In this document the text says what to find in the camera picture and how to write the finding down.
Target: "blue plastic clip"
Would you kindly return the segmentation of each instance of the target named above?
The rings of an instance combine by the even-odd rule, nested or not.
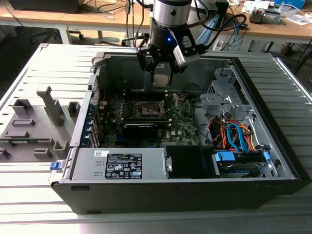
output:
[[[271,159],[271,157],[270,157],[270,154],[268,153],[268,152],[263,152],[263,156],[264,156],[264,158],[265,158],[265,160],[268,162],[268,161],[270,161],[270,159]]]
[[[215,155],[215,160],[219,161],[235,161],[233,152],[230,151],[218,151]]]
[[[246,147],[246,144],[244,142],[244,137],[243,137],[242,130],[240,129],[240,127],[236,123],[231,123],[231,124],[228,125],[228,129],[227,129],[226,133],[227,133],[227,136],[228,136],[229,143],[235,148],[236,152],[239,152],[239,148],[233,143],[233,141],[231,139],[231,127],[232,126],[234,126],[237,129],[237,131],[238,131],[239,142],[240,142],[240,146],[241,146],[242,150],[245,151],[248,154],[249,150]]]
[[[61,162],[51,162],[50,170],[51,171],[60,171],[60,170],[62,170],[62,163]]]

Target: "power supply label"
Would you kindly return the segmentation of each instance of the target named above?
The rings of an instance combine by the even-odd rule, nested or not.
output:
[[[108,154],[105,178],[142,179],[142,154]]]

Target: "blue latch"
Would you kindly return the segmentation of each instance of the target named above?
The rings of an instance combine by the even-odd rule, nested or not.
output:
[[[62,170],[62,163],[61,162],[51,162],[50,170],[51,171],[60,171],[60,170]]]
[[[268,152],[263,152],[263,156],[265,158],[266,161],[269,161],[271,159],[270,154]]]
[[[217,162],[219,161],[235,161],[235,156],[233,152],[230,151],[219,151],[215,155]]]

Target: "black computer case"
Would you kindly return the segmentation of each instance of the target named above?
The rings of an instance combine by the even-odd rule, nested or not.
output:
[[[14,10],[78,13],[84,0],[9,0]]]

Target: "green circuit board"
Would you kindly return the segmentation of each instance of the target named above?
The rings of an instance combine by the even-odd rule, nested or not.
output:
[[[104,109],[106,110],[102,121],[104,134],[102,147],[161,148],[168,144],[198,145],[197,131],[191,117],[190,100],[182,94],[175,94],[174,97],[171,95],[162,103],[125,101],[116,95],[107,101]],[[129,112],[127,121],[124,112]],[[149,121],[149,118],[159,118],[159,120]],[[124,125],[137,122],[157,125],[157,134],[145,139],[125,139]]]

